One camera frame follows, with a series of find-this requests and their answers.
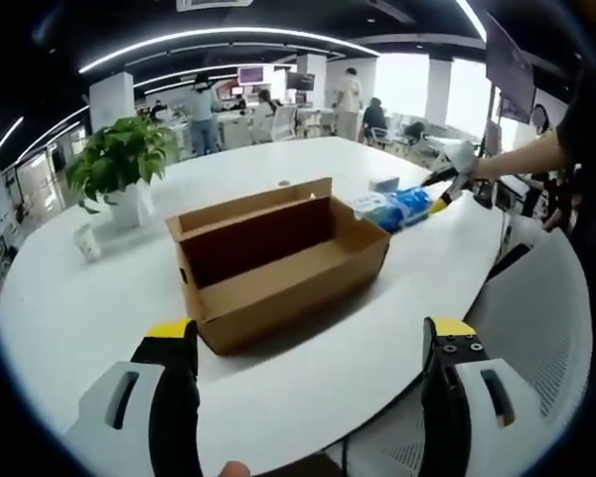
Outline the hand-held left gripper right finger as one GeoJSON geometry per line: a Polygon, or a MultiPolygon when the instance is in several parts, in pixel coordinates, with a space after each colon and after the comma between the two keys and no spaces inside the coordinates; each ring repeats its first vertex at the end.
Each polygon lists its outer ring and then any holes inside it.
{"type": "Polygon", "coordinates": [[[424,320],[423,476],[522,476],[539,458],[536,391],[459,319],[424,320]]]}

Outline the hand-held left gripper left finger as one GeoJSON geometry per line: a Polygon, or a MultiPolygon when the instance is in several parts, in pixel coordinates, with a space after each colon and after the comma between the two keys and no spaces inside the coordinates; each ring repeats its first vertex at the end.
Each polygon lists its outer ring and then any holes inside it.
{"type": "Polygon", "coordinates": [[[65,434],[94,476],[199,476],[198,326],[151,328],[82,395],[65,434]]]}

